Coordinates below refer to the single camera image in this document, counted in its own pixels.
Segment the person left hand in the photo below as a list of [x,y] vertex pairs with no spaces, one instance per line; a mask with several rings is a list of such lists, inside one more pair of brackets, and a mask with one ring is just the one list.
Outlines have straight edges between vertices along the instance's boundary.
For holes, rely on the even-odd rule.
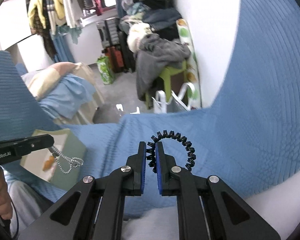
[[10,220],[13,216],[11,198],[7,190],[7,183],[4,172],[0,167],[0,217],[3,220]]

